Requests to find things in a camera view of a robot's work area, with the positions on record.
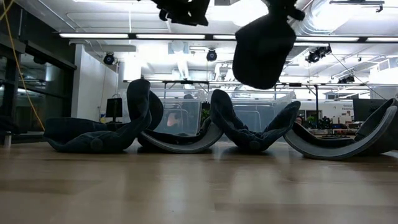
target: ceiling light fixture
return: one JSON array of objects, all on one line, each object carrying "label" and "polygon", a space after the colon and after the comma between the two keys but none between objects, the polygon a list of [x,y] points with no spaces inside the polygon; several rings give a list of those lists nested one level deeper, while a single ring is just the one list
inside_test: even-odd
[{"label": "ceiling light fixture", "polygon": [[236,40],[235,35],[213,35],[215,40]]},{"label": "ceiling light fixture", "polygon": [[384,1],[358,1],[358,0],[345,0],[345,1],[330,1],[329,4],[344,4],[344,5],[361,5],[361,6],[378,6],[384,4]]},{"label": "ceiling light fixture", "polygon": [[305,43],[305,42],[298,42],[294,43],[296,47],[327,47],[329,44],[327,43]]},{"label": "ceiling light fixture", "polygon": [[84,34],[84,33],[74,33],[74,34],[60,34],[62,38],[70,39],[128,39],[128,34]]},{"label": "ceiling light fixture", "polygon": [[182,40],[204,40],[205,35],[198,34],[137,34],[137,39],[182,39]]},{"label": "ceiling light fixture", "polygon": [[325,42],[325,43],[330,43],[330,42],[356,42],[359,40],[359,37],[312,37],[312,36],[307,36],[307,37],[297,37],[296,41],[306,41],[306,42]]},{"label": "ceiling light fixture", "polygon": [[74,2],[90,2],[90,3],[137,3],[137,0],[73,0]]},{"label": "ceiling light fixture", "polygon": [[398,42],[398,37],[369,37],[367,42]]}]

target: computer monitor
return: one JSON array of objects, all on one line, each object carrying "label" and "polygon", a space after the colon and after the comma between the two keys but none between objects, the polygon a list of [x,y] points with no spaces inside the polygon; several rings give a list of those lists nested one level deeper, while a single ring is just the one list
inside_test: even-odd
[{"label": "computer monitor", "polygon": [[116,122],[116,118],[123,117],[122,98],[108,99],[106,102],[106,117],[113,118],[113,122]]},{"label": "computer monitor", "polygon": [[353,99],[354,120],[366,121],[366,119],[386,101],[387,100]]}]

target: person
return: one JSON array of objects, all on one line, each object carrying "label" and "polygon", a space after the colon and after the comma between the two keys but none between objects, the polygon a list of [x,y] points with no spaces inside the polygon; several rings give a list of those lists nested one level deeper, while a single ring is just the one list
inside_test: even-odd
[{"label": "person", "polygon": [[303,125],[304,119],[301,116],[296,117],[296,123],[299,125]]}]

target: fluorescent light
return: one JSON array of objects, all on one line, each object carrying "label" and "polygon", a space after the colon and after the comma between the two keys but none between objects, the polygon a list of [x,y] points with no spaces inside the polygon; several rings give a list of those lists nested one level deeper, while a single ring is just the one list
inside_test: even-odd
[{"label": "fluorescent light", "polygon": [[356,42],[359,37],[312,37],[312,36],[301,36],[297,37],[296,41],[319,41],[319,42]]},{"label": "fluorescent light", "polygon": [[74,2],[95,2],[95,3],[137,3],[137,0],[73,0]]},{"label": "fluorescent light", "polygon": [[201,34],[137,34],[136,37],[138,39],[205,39],[205,35]]},{"label": "fluorescent light", "polygon": [[102,39],[102,38],[129,38],[128,34],[84,34],[84,33],[74,33],[74,34],[60,34],[62,38],[79,38],[79,39]]},{"label": "fluorescent light", "polygon": [[240,85],[240,84],[242,84],[242,83],[240,83],[240,82],[234,82],[234,81],[225,81],[225,82],[210,81],[209,84],[214,84],[214,85],[221,85],[221,84]]},{"label": "fluorescent light", "polygon": [[398,42],[398,37],[369,37],[368,42]]},{"label": "fluorescent light", "polygon": [[189,46],[189,50],[207,51],[208,49],[209,49],[208,47],[202,47],[202,46]]},{"label": "fluorescent light", "polygon": [[236,40],[235,35],[213,35],[215,40]]},{"label": "fluorescent light", "polygon": [[296,46],[296,47],[300,47],[300,46],[303,46],[303,47],[309,47],[309,46],[315,46],[315,47],[327,47],[327,46],[329,46],[329,44],[326,44],[326,43],[305,43],[305,42],[298,42],[298,43],[294,43],[294,45]]}]

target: ceiling duct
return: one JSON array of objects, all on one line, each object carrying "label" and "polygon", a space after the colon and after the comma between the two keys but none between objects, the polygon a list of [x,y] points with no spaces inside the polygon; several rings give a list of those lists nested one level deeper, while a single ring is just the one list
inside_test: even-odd
[{"label": "ceiling duct", "polygon": [[314,0],[305,10],[305,19],[295,22],[297,35],[329,35],[357,13],[359,5],[330,4],[331,0]]},{"label": "ceiling duct", "polygon": [[189,79],[187,54],[189,52],[188,43],[181,40],[175,40],[169,43],[169,53],[177,56],[177,67],[180,72],[181,79]]}]

